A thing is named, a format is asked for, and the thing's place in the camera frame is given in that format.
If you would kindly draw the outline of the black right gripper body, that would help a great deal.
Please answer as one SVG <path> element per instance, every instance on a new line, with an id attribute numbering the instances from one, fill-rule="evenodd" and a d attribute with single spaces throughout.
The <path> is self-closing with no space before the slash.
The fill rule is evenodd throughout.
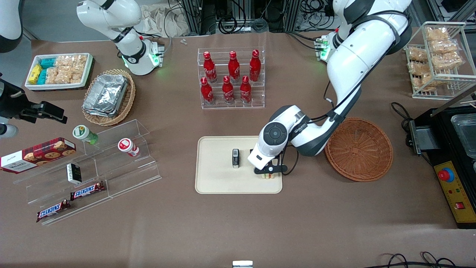
<path id="1" fill-rule="evenodd" d="M 29 100 L 25 95 L 24 90 L 0 80 L 1 96 L 0 96 L 0 117 L 7 120 L 15 118 L 19 120 L 28 121 L 22 112 L 29 107 Z"/>

